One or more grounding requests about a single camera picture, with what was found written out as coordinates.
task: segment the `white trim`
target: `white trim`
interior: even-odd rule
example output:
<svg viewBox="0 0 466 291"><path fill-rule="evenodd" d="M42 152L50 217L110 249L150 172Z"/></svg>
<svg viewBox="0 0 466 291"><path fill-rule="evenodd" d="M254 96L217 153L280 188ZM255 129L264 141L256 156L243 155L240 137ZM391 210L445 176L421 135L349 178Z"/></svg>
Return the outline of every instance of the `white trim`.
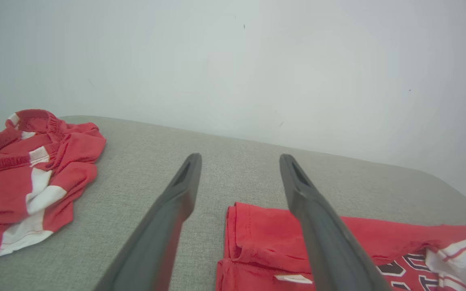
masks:
<svg viewBox="0 0 466 291"><path fill-rule="evenodd" d="M19 223L13 224L2 234L0 256L11 254L29 245L35 245L53 234L42 228L44 210L37 212Z"/></svg>
<svg viewBox="0 0 466 291"><path fill-rule="evenodd" d="M463 285L465 285L464 282L462 282L462 280L459 280L455 276L451 276L447 273L439 274L438 287L449 287L454 289L455 291L466 291L466 288Z"/></svg>
<svg viewBox="0 0 466 291"><path fill-rule="evenodd" d="M17 129L17 124L19 123L19 116L17 116L17 114L12 114L8 119L15 126L15 129Z"/></svg>
<svg viewBox="0 0 466 291"><path fill-rule="evenodd" d="M37 196L26 203L29 214L37 213L53 203L61 200L66 195L66 190L59 186L48 186Z"/></svg>
<svg viewBox="0 0 466 291"><path fill-rule="evenodd" d="M451 264L443 261L446 256L438 251L433 252L429 249L426 251L426 266L434 273L440 273L445 275L452 275L456 277L457 272L452 268Z"/></svg>
<svg viewBox="0 0 466 291"><path fill-rule="evenodd" d="M466 240L458 241L446 247L445 249L441 249L440 251L444 253L445 256L454 256L458 253L461 249L466 247Z"/></svg>
<svg viewBox="0 0 466 291"><path fill-rule="evenodd" d="M35 164L40 162L50 162L50 155L48 155L48 151L46 151L44 146L31 151L29 155L31 164L30 167L33 167Z"/></svg>
<svg viewBox="0 0 466 291"><path fill-rule="evenodd" d="M291 274L291 275L274 275L278 280L284 280L287 282L292 282L292 283L298 283L298 284L312 284L313 282L305 277L303 275L296 275L296 274Z"/></svg>
<svg viewBox="0 0 466 291"><path fill-rule="evenodd" d="M38 168L32 168L32 192L26 194L25 202L26 202L26 210L30 213L29 204L32 200L41 194L47 187L48 183L50 182L52 171L44 171Z"/></svg>
<svg viewBox="0 0 466 291"><path fill-rule="evenodd" d="M460 256L462 256L462 255L464 255L464 254L466 255L466 250L462 251L462 252L461 252L460 254L458 254L457 256L455 256L455 257L453 257L453 258L448 258L448 259L447 259L448 256L447 256L444 252L442 252L442 251L438 251L436 254L437 254L438 256L440 256L442 259L446 259L447 261L454 261L454 260L457 260Z"/></svg>
<svg viewBox="0 0 466 291"><path fill-rule="evenodd" d="M32 131L31 133L29 133L28 131L23 131L21 133L21 140L23 139L27 139L27 138L31 138L35 135L35 133Z"/></svg>

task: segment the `black lettering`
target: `black lettering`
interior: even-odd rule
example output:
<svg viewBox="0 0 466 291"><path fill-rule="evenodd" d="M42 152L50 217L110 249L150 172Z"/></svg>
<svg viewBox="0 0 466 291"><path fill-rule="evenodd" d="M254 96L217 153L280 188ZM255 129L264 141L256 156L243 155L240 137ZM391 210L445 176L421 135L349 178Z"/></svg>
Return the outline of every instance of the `black lettering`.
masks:
<svg viewBox="0 0 466 291"><path fill-rule="evenodd" d="M411 289L409 289L409 286L407 286L407 284L405 284L404 282L394 282L394 281L392 281L392 287L396 287L396 288L411 291Z"/></svg>
<svg viewBox="0 0 466 291"><path fill-rule="evenodd" d="M418 279L420 280L420 284L422 285L425 291L431 291L429 287L438 287L437 280L429 280L425 276L419 276Z"/></svg>
<svg viewBox="0 0 466 291"><path fill-rule="evenodd" d="M422 266L422 265L416 265L416 264L413 262L413 260L425 261L425 260L426 260L425 256L407 254L407 255L404 256L404 260L405 260L405 261L411 266L411 268L413 268L413 269L431 272L431 270L429 270L428 267Z"/></svg>
<svg viewBox="0 0 466 291"><path fill-rule="evenodd" d="M403 274L405 274L405 269L403 267L400 267L399 264L396 263L396 261L393 261L392 263L386 265L378 266L377 269L379 269L381 274L387 276L401 277Z"/></svg>

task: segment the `gray upholstery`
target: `gray upholstery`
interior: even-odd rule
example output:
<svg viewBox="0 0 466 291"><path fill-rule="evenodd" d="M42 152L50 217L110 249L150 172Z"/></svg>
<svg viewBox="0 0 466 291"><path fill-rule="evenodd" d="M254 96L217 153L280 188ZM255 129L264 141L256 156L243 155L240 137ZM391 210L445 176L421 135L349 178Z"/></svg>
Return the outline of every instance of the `gray upholstery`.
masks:
<svg viewBox="0 0 466 291"><path fill-rule="evenodd" d="M46 241L0 257L0 290L91 290L187 155L202 155L197 204L184 223L171 290L212 291L235 201L287 208L279 156L294 155L339 215L403 223L466 224L466 197L417 170L259 142L95 116L107 138L98 177L74 221Z"/></svg>

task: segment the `white label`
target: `white label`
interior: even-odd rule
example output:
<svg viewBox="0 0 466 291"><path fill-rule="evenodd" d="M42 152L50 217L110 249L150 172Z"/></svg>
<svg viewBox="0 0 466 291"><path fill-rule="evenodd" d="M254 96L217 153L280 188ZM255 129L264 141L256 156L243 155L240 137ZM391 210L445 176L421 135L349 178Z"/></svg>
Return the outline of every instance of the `white label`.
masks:
<svg viewBox="0 0 466 291"><path fill-rule="evenodd" d="M294 282L299 284L312 284L312 281L303 277L302 275L274 275L278 280L286 280L287 282Z"/></svg>

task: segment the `white wall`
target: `white wall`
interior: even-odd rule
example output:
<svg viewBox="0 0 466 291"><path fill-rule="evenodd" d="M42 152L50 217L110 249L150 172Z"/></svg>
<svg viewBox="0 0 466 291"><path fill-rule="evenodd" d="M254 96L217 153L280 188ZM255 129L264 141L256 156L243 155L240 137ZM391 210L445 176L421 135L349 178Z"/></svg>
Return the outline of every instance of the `white wall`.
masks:
<svg viewBox="0 0 466 291"><path fill-rule="evenodd" d="M0 0L0 129L26 108L397 164L466 195L466 1Z"/></svg>

